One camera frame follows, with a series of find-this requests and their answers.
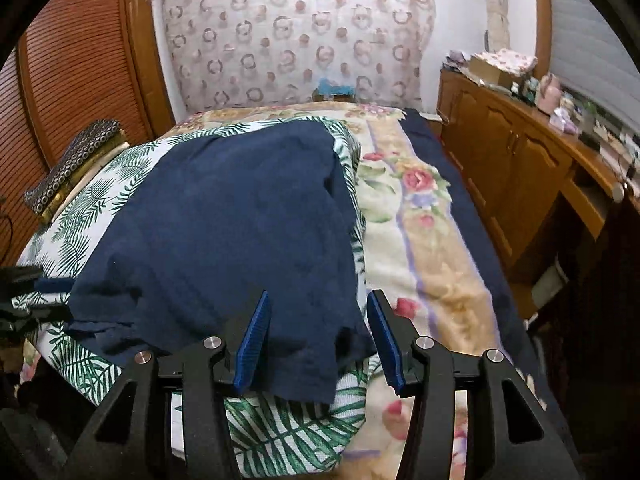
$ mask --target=cardboard box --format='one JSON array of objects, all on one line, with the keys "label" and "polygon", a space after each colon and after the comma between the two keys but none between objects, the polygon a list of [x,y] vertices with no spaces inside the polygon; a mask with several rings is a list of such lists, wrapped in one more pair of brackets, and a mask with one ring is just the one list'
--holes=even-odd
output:
[{"label": "cardboard box", "polygon": [[511,85],[514,82],[518,83],[520,89],[524,83],[524,76],[514,76],[509,72],[500,70],[497,66],[488,64],[485,60],[479,59],[476,56],[471,56],[471,62],[469,62],[469,72],[482,79],[485,83],[502,86],[507,89],[511,89]]}]

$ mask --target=window blind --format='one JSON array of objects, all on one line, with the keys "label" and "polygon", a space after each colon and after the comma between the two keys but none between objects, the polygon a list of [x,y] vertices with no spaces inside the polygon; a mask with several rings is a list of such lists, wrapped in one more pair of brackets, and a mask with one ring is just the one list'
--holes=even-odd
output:
[{"label": "window blind", "polygon": [[589,0],[551,0],[550,70],[640,132],[640,73]]}]

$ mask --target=metal screw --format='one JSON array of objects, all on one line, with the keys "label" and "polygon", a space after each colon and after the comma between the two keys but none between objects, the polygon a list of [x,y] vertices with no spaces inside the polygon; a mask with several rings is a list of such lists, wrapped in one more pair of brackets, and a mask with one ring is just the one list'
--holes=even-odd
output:
[{"label": "metal screw", "polygon": [[499,363],[504,359],[504,354],[502,352],[500,352],[499,350],[496,350],[494,348],[489,350],[486,353],[486,356],[489,359],[489,361],[493,361],[494,363]]},{"label": "metal screw", "polygon": [[149,350],[143,350],[142,352],[138,352],[133,359],[139,365],[146,364],[151,361],[151,352]]},{"label": "metal screw", "polygon": [[218,348],[220,345],[222,345],[222,339],[220,339],[217,335],[212,335],[207,337],[202,342],[202,344],[205,346],[205,348],[213,350],[214,348]]},{"label": "metal screw", "polygon": [[415,344],[417,347],[422,348],[423,350],[428,350],[429,348],[433,348],[434,342],[430,337],[421,335],[418,339],[415,340]]}]

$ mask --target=cabinet door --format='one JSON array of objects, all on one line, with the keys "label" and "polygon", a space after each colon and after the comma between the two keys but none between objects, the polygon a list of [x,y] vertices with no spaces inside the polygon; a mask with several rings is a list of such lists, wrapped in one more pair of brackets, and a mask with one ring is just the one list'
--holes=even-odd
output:
[{"label": "cabinet door", "polygon": [[475,150],[466,164],[466,182],[481,214],[491,215],[509,183],[512,145],[521,126],[516,116],[498,103],[489,101],[484,108],[484,121],[471,126]]},{"label": "cabinet door", "polygon": [[462,87],[452,106],[449,126],[442,132],[442,141],[451,160],[466,177],[467,164],[476,160],[478,139],[474,132],[486,113],[476,96],[477,89]]},{"label": "cabinet door", "polygon": [[442,117],[445,126],[450,123],[454,111],[454,105],[460,95],[460,82],[452,78],[447,72],[440,76],[440,91],[438,94],[437,112]]},{"label": "cabinet door", "polygon": [[558,196],[571,158],[553,140],[527,125],[516,134],[506,189],[489,228],[505,264],[515,263]]}]

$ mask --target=black cable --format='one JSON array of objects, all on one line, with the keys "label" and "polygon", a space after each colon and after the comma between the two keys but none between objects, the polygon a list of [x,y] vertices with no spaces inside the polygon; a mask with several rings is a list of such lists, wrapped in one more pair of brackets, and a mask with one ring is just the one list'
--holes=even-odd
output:
[{"label": "black cable", "polygon": [[5,258],[9,255],[9,251],[11,250],[11,243],[14,241],[14,223],[11,221],[11,217],[7,214],[1,214],[0,219],[6,218],[9,221],[9,244],[6,247],[6,251],[0,258],[0,265],[4,263]]}]

